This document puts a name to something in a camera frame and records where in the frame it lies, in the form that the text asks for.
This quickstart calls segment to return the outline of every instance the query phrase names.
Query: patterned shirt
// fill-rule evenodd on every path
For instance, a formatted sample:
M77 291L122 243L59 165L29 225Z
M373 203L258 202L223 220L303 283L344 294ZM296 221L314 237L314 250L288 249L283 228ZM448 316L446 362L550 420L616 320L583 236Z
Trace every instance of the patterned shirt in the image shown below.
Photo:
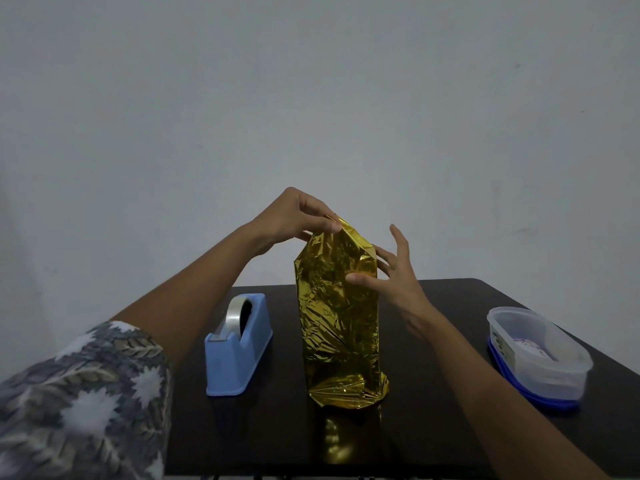
M0 478L164 474L172 382L162 347L110 321L0 384Z

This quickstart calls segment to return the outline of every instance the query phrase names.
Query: hand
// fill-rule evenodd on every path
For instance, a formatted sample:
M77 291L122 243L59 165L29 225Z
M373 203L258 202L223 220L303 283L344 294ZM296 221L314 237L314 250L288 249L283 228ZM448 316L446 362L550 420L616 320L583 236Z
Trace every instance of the hand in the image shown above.
M289 187L250 223L265 239L256 255L265 254L274 244L292 237L308 241L314 232L340 232L339 222L323 201Z
M409 330L424 338L425 327L434 315L435 308L424 295L420 283L415 277L411 261L409 261L409 242L400 229L391 224L397 245L397 256L379 246L374 246L378 259L378 267L389 279L379 280L366 274L351 273L347 275L347 281L356 285L375 290L400 308Z

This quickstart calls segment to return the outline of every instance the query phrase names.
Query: tape dispenser base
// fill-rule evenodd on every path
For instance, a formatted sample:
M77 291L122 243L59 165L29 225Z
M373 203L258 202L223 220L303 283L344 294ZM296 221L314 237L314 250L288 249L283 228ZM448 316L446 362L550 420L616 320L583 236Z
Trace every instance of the tape dispenser base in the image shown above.
M262 293L233 298L216 332L204 339L207 395L242 394L272 336Z

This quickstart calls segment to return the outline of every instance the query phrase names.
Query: gold wrapped package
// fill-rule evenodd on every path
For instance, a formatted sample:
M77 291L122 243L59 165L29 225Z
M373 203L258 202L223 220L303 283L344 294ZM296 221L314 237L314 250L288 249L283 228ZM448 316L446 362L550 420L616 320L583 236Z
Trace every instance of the gold wrapped package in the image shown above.
M340 219L337 234L316 233L295 261L307 392L321 406L359 409L382 399L378 293L346 281L377 276L376 250Z

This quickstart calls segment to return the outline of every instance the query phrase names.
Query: clear plastic container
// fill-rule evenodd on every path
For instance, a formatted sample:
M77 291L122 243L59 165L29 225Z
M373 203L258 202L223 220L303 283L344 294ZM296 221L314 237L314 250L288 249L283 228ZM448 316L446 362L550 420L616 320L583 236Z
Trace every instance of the clear plastic container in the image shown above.
M491 342L518 382L534 394L552 399L580 399L591 356L574 339L542 315L512 306L500 306L487 315ZM530 340L544 351L535 350Z

